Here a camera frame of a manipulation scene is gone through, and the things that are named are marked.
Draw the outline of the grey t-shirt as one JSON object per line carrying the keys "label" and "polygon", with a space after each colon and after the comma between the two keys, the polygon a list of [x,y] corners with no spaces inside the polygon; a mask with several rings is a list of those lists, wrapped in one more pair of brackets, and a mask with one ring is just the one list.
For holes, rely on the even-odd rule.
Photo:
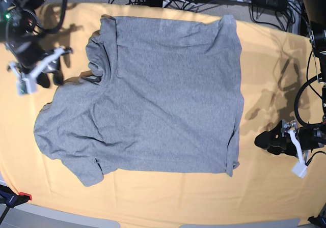
{"label": "grey t-shirt", "polygon": [[233,16],[104,17],[86,53],[92,75],[58,87],[36,118],[42,154],[87,187],[117,169],[233,174],[244,105]]}

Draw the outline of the yellow table cloth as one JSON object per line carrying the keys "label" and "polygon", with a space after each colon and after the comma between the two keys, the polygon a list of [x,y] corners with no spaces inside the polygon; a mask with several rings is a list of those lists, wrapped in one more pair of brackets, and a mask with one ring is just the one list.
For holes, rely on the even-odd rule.
{"label": "yellow table cloth", "polygon": [[58,160],[42,155],[33,128],[55,88],[18,96],[6,67],[13,56],[1,47],[1,174],[32,205],[116,220],[122,227],[179,227],[182,224],[238,224],[299,218],[306,223],[325,204],[325,155],[306,176],[291,170],[296,159],[271,155],[255,137],[279,119],[290,120],[306,72],[315,75],[309,39],[238,21],[241,92],[240,165],[226,174],[177,174],[117,170],[85,187]]}

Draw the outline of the black clamp right corner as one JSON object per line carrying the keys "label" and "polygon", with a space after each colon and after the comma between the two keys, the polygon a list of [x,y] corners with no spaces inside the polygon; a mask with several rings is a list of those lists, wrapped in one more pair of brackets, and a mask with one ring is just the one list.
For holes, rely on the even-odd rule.
{"label": "black clamp right corner", "polygon": [[326,218],[324,216],[318,215],[317,217],[309,217],[308,221],[319,228],[326,228]]}

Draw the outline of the blue red table clamp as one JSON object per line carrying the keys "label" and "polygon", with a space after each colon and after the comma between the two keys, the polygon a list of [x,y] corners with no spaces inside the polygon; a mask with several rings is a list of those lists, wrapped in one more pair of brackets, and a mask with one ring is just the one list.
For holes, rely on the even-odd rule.
{"label": "blue red table clamp", "polygon": [[16,194],[8,186],[1,185],[1,204],[14,208],[31,200],[32,196],[30,194],[24,192]]}

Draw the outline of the black power adapter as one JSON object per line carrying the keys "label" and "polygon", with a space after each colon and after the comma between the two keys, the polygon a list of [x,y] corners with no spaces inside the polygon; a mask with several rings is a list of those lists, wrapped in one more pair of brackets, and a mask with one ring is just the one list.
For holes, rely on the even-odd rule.
{"label": "black power adapter", "polygon": [[285,11],[287,8],[287,0],[252,0],[252,3],[258,7],[275,11]]}

